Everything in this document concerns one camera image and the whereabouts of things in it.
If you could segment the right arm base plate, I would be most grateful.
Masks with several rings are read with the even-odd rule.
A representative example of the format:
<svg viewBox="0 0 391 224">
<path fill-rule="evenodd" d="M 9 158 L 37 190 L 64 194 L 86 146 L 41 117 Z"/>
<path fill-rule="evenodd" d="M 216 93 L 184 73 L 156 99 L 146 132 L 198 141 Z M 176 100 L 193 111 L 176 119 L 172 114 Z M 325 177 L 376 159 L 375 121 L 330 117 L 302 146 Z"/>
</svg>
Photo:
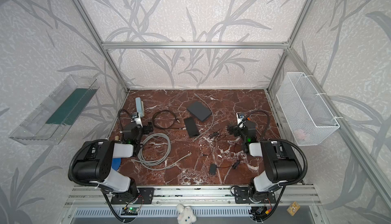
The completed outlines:
<svg viewBox="0 0 391 224">
<path fill-rule="evenodd" d="M 275 204 L 277 202 L 274 192 L 258 192 L 249 187 L 232 186 L 231 194 L 236 204 Z"/>
</svg>

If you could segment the black power adapter with cable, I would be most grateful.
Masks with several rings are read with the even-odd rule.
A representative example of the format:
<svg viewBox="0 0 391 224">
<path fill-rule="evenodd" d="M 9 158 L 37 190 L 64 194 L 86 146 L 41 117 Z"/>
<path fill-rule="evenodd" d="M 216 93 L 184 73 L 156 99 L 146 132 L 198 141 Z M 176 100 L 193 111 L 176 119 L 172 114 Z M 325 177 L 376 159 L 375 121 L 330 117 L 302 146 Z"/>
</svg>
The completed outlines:
<svg viewBox="0 0 391 224">
<path fill-rule="evenodd" d="M 221 138 L 224 138 L 224 137 L 227 137 L 228 135 L 227 134 L 223 134 L 222 133 L 222 128 L 219 129 L 218 131 L 215 131 L 213 133 L 211 133 L 208 138 L 211 140 L 211 143 L 210 143 L 210 152 L 205 154 L 205 153 L 202 153 L 201 156 L 203 157 L 207 157 L 207 156 L 212 156 L 213 155 L 213 152 L 214 152 L 214 149 L 215 149 L 215 142 L 216 140 L 220 140 Z M 216 163 L 212 163 L 210 165 L 210 168 L 209 168 L 209 174 L 210 175 L 215 175 L 216 174 L 216 171 L 217 169 L 228 169 L 228 168 L 231 168 L 231 169 L 237 169 L 238 166 L 240 165 L 241 163 L 241 160 L 239 160 L 238 157 L 236 157 L 236 161 L 234 163 L 232 163 L 231 165 L 228 165 L 228 166 L 218 166 Z"/>
</svg>

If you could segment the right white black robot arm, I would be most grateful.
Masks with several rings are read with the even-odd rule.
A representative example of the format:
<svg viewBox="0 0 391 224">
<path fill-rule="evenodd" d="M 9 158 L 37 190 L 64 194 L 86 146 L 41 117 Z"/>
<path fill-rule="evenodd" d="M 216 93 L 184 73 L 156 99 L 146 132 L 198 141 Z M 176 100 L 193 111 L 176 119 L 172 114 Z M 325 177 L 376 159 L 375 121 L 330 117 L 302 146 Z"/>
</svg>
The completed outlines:
<svg viewBox="0 0 391 224">
<path fill-rule="evenodd" d="M 227 131 L 243 140 L 244 153 L 263 159 L 264 172 L 249 184 L 248 192 L 252 197 L 297 184 L 306 176 L 308 161 L 296 144 L 281 138 L 257 139 L 256 126 L 251 121 L 229 125 Z"/>
</svg>

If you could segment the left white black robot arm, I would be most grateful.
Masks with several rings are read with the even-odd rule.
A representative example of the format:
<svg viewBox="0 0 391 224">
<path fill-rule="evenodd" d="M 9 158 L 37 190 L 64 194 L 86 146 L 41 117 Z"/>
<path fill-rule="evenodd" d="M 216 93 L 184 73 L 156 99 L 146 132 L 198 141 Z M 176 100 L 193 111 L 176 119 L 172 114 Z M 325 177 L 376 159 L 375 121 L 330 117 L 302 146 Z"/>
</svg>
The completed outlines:
<svg viewBox="0 0 391 224">
<path fill-rule="evenodd" d="M 142 126 L 131 122 L 122 132 L 123 140 L 97 139 L 87 141 L 71 160 L 68 178 L 82 185 L 100 188 L 104 193 L 139 195 L 134 179 L 126 177 L 112 167 L 114 158 L 136 157 L 142 148 L 142 137 L 153 132 L 149 122 Z"/>
</svg>

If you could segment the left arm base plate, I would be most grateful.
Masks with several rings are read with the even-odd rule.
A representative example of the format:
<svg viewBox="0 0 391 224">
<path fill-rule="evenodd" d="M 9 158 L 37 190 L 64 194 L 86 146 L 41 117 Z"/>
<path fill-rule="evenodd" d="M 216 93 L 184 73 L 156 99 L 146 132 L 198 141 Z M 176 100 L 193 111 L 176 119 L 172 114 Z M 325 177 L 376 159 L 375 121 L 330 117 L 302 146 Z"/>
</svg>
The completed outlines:
<svg viewBox="0 0 391 224">
<path fill-rule="evenodd" d="M 134 193 L 130 190 L 123 193 L 115 193 L 111 199 L 112 205 L 152 204 L 154 196 L 153 187 L 138 188 Z"/>
</svg>

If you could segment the black network switch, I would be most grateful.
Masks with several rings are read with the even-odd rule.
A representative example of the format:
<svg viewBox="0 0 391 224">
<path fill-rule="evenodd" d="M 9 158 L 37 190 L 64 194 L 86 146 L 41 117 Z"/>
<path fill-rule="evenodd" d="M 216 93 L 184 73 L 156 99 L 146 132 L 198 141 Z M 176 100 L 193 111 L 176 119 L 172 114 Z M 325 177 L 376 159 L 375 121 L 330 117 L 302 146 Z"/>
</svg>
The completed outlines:
<svg viewBox="0 0 391 224">
<path fill-rule="evenodd" d="M 197 125 L 193 117 L 188 117 L 184 119 L 184 124 L 189 138 L 194 138 L 200 135 Z"/>
</svg>

